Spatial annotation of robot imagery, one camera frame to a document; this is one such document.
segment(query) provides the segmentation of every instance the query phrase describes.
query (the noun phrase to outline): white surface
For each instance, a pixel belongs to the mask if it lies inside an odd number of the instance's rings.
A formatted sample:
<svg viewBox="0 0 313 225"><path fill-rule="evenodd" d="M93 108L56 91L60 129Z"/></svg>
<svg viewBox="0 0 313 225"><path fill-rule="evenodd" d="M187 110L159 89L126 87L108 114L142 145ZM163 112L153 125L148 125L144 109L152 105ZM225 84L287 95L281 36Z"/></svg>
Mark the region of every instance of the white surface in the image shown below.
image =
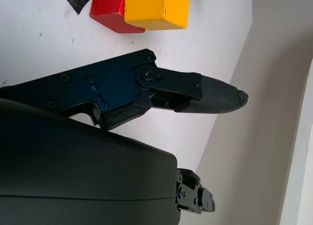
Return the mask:
<svg viewBox="0 0 313 225"><path fill-rule="evenodd" d="M0 0L0 83L42 76L149 48L157 65L229 82L252 23L251 0L191 0L186 30L116 34L79 16L66 0ZM178 158L196 170L216 115L150 110L114 132Z"/></svg>
<svg viewBox="0 0 313 225"><path fill-rule="evenodd" d="M249 101L242 109L217 117L197 169L201 183L214 195L216 211L201 216L182 213L180 225L280 222L313 57L313 4L312 0L252 3L253 25L231 79L232 85L248 93ZM301 188L296 193L301 195ZM296 200L290 201L290 219L281 225L295 225L296 205Z"/></svg>
<svg viewBox="0 0 313 225"><path fill-rule="evenodd" d="M313 224L313 126L311 126L310 141L305 166L301 202L298 214L298 225Z"/></svg>
<svg viewBox="0 0 313 225"><path fill-rule="evenodd" d="M311 65L310 74L308 76L308 81L306 85L306 90L304 94L299 127L297 132L297 137L295 141L293 156L292 156L292 163L291 169L289 173L288 179L288 186L286 190L285 200L284 200L284 207L282 212L282 217L280 221L280 225L304 225L304 217L306 214L306 209L303 208L305 202L301 201L302 197L308 197L307 199L312 196L312 188L310 188L310 192L303 191L302 186L304 188L307 185L303 184L303 180L305 177L306 171L306 162L307 158L309 157L308 154L308 146L310 140L310 132L313 124L313 64ZM311 162L308 163L308 172L311 170ZM302 203L302 211L299 213L299 208Z"/></svg>

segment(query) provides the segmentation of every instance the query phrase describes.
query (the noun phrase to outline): gray wall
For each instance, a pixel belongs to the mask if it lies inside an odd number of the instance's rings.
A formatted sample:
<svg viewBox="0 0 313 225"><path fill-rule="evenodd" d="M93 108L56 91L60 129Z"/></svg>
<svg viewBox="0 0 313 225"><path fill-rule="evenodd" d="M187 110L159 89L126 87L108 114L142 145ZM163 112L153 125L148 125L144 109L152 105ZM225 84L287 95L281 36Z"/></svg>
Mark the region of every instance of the gray wall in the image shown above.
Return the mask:
<svg viewBox="0 0 313 225"><path fill-rule="evenodd" d="M231 83L250 98L219 115L197 173L216 212L181 225L279 224L303 89L313 57L312 0L253 0L254 23Z"/></svg>

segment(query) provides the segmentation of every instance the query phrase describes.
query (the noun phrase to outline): metal bracket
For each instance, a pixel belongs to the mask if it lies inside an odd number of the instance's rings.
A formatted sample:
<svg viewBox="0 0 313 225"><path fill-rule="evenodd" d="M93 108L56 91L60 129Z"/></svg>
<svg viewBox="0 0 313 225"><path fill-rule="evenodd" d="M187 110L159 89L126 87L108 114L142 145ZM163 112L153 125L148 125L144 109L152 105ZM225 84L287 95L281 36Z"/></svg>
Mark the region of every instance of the metal bracket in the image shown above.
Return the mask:
<svg viewBox="0 0 313 225"><path fill-rule="evenodd" d="M182 94L193 100L202 99L202 75L199 73L184 73L143 65L136 69L135 78L143 89Z"/></svg>
<svg viewBox="0 0 313 225"><path fill-rule="evenodd" d="M178 209L192 213L214 212L213 195L200 184L200 178L191 170L177 170L176 204Z"/></svg>

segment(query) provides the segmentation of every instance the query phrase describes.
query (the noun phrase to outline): red block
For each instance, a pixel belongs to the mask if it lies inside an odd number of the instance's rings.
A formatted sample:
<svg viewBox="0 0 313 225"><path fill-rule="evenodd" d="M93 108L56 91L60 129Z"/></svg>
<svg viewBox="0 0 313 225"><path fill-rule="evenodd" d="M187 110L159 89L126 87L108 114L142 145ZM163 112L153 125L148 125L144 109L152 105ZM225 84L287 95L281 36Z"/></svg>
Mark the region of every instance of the red block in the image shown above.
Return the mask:
<svg viewBox="0 0 313 225"><path fill-rule="evenodd" d="M90 17L117 33L144 33L124 20L125 0L93 0Z"/></svg>

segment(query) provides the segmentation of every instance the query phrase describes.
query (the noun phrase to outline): black mechanical part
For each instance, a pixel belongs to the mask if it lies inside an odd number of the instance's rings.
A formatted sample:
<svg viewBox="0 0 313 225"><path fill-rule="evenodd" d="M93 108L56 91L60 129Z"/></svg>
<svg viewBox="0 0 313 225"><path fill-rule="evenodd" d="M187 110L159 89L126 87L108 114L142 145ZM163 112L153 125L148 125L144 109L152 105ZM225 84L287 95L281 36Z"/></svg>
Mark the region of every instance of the black mechanical part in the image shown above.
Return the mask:
<svg viewBox="0 0 313 225"><path fill-rule="evenodd" d="M177 170L177 208L201 214L214 212L213 195L200 183L200 178L191 170Z"/></svg>
<svg viewBox="0 0 313 225"><path fill-rule="evenodd" d="M248 95L225 82L202 76L203 99L190 100L175 111L178 113L228 113L240 109L248 102Z"/></svg>
<svg viewBox="0 0 313 225"><path fill-rule="evenodd" d="M175 156L103 131L151 107L226 113L247 103L233 86L155 60L146 49L0 89L0 222L177 225L181 210L215 211ZM82 112L102 130L67 118Z"/></svg>
<svg viewBox="0 0 313 225"><path fill-rule="evenodd" d="M0 98L56 112L88 114L111 130L151 107L183 113L226 113L243 107L248 95L198 73L158 68L141 50L61 74L0 89Z"/></svg>
<svg viewBox="0 0 313 225"><path fill-rule="evenodd" d="M0 99L0 224L177 225L174 155Z"/></svg>

